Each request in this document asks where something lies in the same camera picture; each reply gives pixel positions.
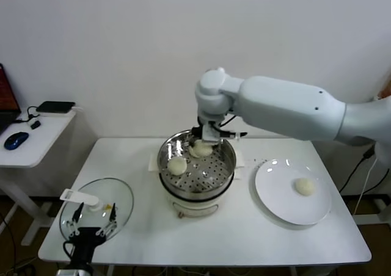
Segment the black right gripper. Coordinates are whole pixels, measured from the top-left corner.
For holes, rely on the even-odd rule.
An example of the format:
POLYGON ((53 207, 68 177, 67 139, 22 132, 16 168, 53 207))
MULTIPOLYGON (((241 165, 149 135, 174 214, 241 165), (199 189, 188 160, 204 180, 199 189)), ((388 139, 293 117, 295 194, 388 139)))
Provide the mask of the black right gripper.
POLYGON ((227 139, 228 133, 220 129, 219 122, 200 122, 192 127, 192 134, 187 135, 186 147, 194 147, 197 140, 204 142, 217 142, 213 146, 213 153, 218 160, 221 159, 221 139, 227 139))

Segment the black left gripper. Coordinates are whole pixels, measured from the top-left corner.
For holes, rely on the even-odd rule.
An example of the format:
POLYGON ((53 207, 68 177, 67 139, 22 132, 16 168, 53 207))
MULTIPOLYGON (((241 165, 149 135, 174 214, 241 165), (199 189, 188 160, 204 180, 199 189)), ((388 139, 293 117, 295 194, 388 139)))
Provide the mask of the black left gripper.
POLYGON ((93 255, 95 249, 106 242, 106 236, 110 236, 117 228, 116 205, 113 204, 109 215, 109 221, 101 228, 79 228, 78 222, 82 215, 84 203, 81 203, 74 211, 71 220, 67 221, 69 236, 74 246, 74 255, 93 255))

